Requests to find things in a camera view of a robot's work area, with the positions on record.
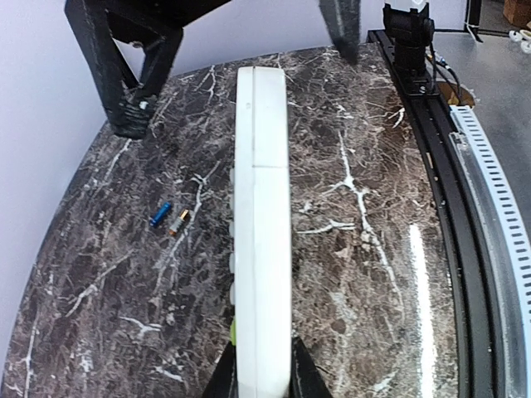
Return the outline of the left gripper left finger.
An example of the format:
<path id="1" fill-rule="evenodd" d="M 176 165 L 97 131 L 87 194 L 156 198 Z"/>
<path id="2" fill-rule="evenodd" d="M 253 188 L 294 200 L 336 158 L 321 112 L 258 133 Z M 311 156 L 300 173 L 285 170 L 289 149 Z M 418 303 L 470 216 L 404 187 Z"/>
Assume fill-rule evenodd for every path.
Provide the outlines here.
<path id="1" fill-rule="evenodd" d="M 228 342 L 202 398 L 237 398 L 236 348 Z"/>

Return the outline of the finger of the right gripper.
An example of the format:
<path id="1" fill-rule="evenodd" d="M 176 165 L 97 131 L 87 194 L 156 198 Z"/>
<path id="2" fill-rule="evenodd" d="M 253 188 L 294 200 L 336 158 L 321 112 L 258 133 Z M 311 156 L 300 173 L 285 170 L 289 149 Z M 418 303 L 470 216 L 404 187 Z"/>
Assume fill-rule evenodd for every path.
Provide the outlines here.
<path id="1" fill-rule="evenodd" d="M 329 37 L 347 62 L 358 61 L 360 0 L 319 0 Z"/>
<path id="2" fill-rule="evenodd" d="M 173 68 L 183 27 L 167 1 L 67 1 L 65 15 L 115 135 L 142 139 Z M 135 75 L 117 42 L 144 53 Z"/>

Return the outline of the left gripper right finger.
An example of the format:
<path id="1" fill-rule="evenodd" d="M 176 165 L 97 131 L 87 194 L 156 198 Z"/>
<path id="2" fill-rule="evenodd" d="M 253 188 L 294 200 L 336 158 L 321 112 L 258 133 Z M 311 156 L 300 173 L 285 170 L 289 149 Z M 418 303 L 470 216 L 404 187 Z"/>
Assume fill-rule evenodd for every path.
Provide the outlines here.
<path id="1" fill-rule="evenodd" d="M 290 397 L 328 397 L 329 390 L 300 337 L 292 338 Z"/>

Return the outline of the white remote control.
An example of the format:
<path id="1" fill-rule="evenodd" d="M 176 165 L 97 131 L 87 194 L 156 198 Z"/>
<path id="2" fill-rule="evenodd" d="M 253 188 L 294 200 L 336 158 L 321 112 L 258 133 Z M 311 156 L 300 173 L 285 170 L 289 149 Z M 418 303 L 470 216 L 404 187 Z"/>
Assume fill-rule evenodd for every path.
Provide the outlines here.
<path id="1" fill-rule="evenodd" d="M 285 397 L 291 368 L 292 265 L 285 72 L 237 72 L 231 235 L 240 397 Z"/>

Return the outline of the gold black battery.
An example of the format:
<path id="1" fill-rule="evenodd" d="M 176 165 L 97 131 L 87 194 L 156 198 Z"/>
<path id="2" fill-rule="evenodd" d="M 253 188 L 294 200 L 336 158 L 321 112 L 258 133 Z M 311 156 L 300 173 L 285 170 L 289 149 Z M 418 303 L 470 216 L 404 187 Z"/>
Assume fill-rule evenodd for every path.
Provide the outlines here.
<path id="1" fill-rule="evenodd" d="M 177 236 L 185 227 L 190 217 L 190 211 L 188 209 L 182 210 L 173 224 L 170 226 L 168 233 L 171 236 Z"/>

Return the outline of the blue battery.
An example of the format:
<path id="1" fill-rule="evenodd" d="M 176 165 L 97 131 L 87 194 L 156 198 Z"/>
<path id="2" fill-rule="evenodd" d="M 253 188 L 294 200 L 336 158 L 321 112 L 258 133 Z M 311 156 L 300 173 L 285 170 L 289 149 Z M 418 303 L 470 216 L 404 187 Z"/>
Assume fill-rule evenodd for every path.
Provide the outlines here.
<path id="1" fill-rule="evenodd" d="M 149 224 L 152 227 L 157 227 L 163 219 L 168 215 L 168 213 L 171 211 L 172 203 L 169 201 L 166 201 L 158 210 L 157 212 L 150 218 Z"/>

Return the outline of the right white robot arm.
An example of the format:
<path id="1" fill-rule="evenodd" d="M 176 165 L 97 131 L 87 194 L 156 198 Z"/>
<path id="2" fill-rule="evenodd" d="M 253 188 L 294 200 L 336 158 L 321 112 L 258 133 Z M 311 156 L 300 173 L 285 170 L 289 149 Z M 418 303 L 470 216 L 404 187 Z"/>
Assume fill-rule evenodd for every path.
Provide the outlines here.
<path id="1" fill-rule="evenodd" d="M 183 28 L 230 1 L 66 1 L 65 15 L 90 68 L 115 135 L 143 139 L 183 39 Z M 329 36 L 351 65 L 358 62 L 361 1 L 319 1 Z M 424 74 L 434 21 L 429 1 L 385 1 L 383 22 L 395 63 Z M 144 53 L 139 79 L 115 41 Z"/>

